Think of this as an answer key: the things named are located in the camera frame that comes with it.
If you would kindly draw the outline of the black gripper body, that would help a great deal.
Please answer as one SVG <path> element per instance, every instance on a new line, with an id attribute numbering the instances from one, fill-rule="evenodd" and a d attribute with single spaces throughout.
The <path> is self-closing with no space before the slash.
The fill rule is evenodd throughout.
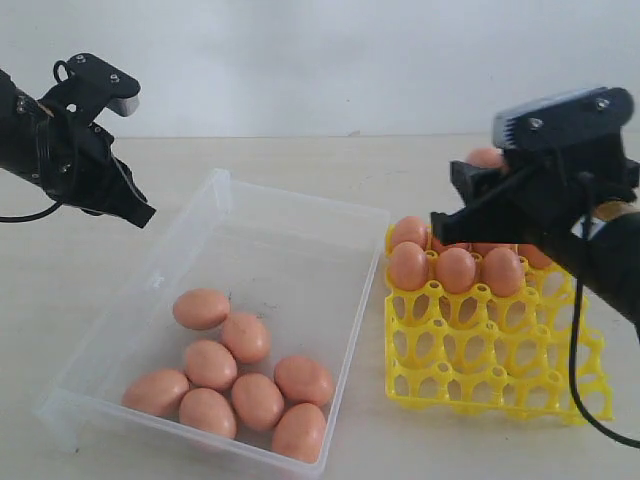
<path id="1" fill-rule="evenodd" d="M 112 159 L 113 137 L 99 125 L 84 125 L 73 112 L 38 105 L 30 112 L 36 183 L 56 204 L 80 209 L 102 183 Z"/>

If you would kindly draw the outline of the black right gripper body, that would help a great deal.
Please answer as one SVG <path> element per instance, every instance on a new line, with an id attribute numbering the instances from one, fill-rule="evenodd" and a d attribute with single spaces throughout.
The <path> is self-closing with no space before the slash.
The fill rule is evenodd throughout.
<path id="1" fill-rule="evenodd" d="M 637 199 L 639 163 L 627 157 L 620 134 L 565 146 L 544 140 L 539 150 L 503 154 L 514 181 L 503 213 L 509 242 L 541 245 L 544 235 L 571 229 L 589 210 Z"/>

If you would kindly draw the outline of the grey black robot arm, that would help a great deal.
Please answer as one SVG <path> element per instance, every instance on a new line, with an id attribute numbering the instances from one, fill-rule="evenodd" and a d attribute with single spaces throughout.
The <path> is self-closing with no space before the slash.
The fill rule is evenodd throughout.
<path id="1" fill-rule="evenodd" d="M 140 92 L 133 77 L 110 68 L 64 66 L 46 94 L 35 99 L 1 75 L 1 168 L 37 187 L 52 206 L 4 223 L 42 219 L 62 206 L 108 215 L 143 228 L 154 216 L 130 168 L 112 151 L 113 136 L 96 123 L 103 109 L 126 117 Z"/>

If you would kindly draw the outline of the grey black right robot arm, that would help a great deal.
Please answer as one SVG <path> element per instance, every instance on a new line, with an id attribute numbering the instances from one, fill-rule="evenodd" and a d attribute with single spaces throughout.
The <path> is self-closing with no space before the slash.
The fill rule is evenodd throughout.
<path id="1" fill-rule="evenodd" d="M 509 150 L 508 169 L 449 167 L 464 206 L 431 215 L 444 244 L 531 244 L 639 324 L 639 164 L 608 135 L 572 146 Z"/>

